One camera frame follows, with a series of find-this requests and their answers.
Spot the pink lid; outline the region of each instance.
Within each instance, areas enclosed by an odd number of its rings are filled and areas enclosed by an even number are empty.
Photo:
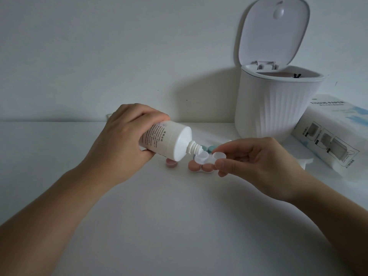
[[[250,65],[254,61],[289,64],[303,40],[309,15],[304,0],[258,0],[244,22],[240,64]]]

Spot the white bottle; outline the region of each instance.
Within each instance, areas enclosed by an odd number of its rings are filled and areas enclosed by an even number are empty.
[[[139,145],[177,162],[187,153],[203,152],[202,146],[192,140],[192,129],[173,121],[153,125],[141,136]]]

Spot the white table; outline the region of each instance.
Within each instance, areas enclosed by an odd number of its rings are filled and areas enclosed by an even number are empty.
[[[78,164],[103,122],[0,123],[0,224]],[[190,124],[194,139],[237,139],[233,124]],[[313,154],[289,137],[298,158]],[[368,208],[367,182],[345,182],[319,159],[314,176]],[[169,169],[155,156],[81,222],[53,275],[351,275],[298,209],[235,176]]]

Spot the white wall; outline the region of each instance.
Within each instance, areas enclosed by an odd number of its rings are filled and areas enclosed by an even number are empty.
[[[255,0],[1,0],[0,119],[105,120],[140,102],[176,121],[232,122],[234,48]],[[368,108],[367,0],[306,0],[293,64]]]

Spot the white trash can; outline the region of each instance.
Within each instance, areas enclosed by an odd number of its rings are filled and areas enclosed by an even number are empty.
[[[242,138],[272,136],[283,141],[324,80],[318,72],[289,65],[309,15],[304,0],[259,0],[250,9],[239,47],[242,71],[235,127]]]

